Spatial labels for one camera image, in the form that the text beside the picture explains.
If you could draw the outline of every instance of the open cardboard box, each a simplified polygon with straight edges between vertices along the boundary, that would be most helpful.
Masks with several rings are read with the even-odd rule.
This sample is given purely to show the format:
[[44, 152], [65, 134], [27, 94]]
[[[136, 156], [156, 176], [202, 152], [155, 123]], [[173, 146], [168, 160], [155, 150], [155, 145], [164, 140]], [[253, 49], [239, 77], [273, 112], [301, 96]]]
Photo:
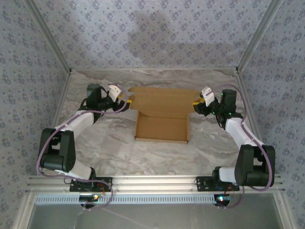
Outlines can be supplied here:
[[133, 87], [130, 108], [138, 110], [135, 140], [187, 144], [189, 113], [194, 112], [199, 91], [191, 89]]

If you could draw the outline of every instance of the marble surface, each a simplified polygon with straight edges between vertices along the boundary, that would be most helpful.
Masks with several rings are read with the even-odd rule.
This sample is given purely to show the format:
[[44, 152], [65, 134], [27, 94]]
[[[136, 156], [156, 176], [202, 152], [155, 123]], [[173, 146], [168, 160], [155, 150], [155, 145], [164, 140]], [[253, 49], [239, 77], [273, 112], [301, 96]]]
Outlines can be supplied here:
[[[117, 83], [128, 90], [134, 86], [212, 89], [236, 84], [232, 72], [214, 70], [138, 70], [72, 72], [60, 123], [72, 117], [86, 97], [90, 83]], [[221, 89], [215, 95], [220, 97]], [[240, 96], [237, 110], [244, 112]], [[234, 166], [238, 148], [231, 136], [210, 115], [190, 114], [190, 141], [175, 143], [134, 140], [137, 111], [105, 115], [75, 141], [76, 157], [96, 169], [98, 175], [206, 175], [216, 166]]]

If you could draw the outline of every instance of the wall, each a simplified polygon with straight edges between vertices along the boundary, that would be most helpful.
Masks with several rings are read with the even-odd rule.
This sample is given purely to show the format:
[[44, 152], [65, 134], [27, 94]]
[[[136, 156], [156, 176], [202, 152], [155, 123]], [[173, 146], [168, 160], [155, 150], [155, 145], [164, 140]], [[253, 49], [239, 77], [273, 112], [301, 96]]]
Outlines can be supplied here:
[[35, 174], [41, 130], [50, 126], [65, 80], [21, 0], [0, 1], [0, 228], [10, 228]]
[[71, 68], [236, 66], [270, 0], [36, 0]]
[[276, 149], [300, 228], [305, 228], [305, 3], [284, 0], [243, 77], [267, 144]]

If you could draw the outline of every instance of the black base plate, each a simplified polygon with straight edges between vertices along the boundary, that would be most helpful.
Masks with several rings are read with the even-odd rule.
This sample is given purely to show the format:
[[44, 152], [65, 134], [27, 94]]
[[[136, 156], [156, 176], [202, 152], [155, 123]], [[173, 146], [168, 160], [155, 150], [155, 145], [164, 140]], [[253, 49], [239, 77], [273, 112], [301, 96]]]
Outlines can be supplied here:
[[[212, 177], [196, 177], [195, 184], [198, 192], [226, 191], [228, 186], [226, 182], [215, 185]], [[232, 187], [234, 191], [239, 191], [239, 186], [232, 185]]]
[[[97, 177], [95, 180], [102, 180], [107, 182], [109, 185], [112, 186], [112, 177]], [[92, 183], [88, 182], [79, 182], [79, 181], [71, 181], [70, 184], [70, 192], [110, 192], [110, 188], [102, 183], [96, 183], [94, 187], [92, 187]]]

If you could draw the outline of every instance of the enclosure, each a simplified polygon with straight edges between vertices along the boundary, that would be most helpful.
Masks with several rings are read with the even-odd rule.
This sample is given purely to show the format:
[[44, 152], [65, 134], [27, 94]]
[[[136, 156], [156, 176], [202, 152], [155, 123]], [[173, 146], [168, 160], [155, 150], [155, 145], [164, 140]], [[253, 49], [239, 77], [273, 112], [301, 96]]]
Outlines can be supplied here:
[[[245, 97], [246, 123], [276, 150], [276, 185], [260, 194], [246, 188], [244, 205], [232, 214], [199, 199], [113, 204], [109, 210], [136, 215], [134, 220], [155, 228], [218, 228], [217, 216], [259, 221], [253, 226], [261, 228], [305, 228], [304, 1], [2, 0], [0, 7], [0, 228], [40, 228], [46, 221], [35, 219], [54, 209], [48, 218], [54, 225], [55, 218], [69, 218], [65, 209], [71, 213], [59, 228], [88, 222], [112, 228], [116, 220], [117, 227], [134, 227], [110, 213], [94, 222], [98, 212], [78, 214], [73, 199], [42, 199], [47, 192], [61, 198], [69, 187], [62, 179], [36, 177], [41, 132], [72, 117], [90, 83], [198, 91], [233, 84]], [[243, 114], [240, 95], [236, 105]], [[115, 177], [113, 185], [127, 199], [156, 190], [189, 195], [191, 179], [210, 175], [216, 166], [235, 166], [238, 147], [214, 116], [190, 114], [190, 141], [180, 145], [135, 141], [136, 114], [105, 115], [75, 142], [77, 159], [101, 176]], [[158, 177], [165, 179], [162, 186], [154, 181]], [[124, 179], [134, 183], [123, 186]]]

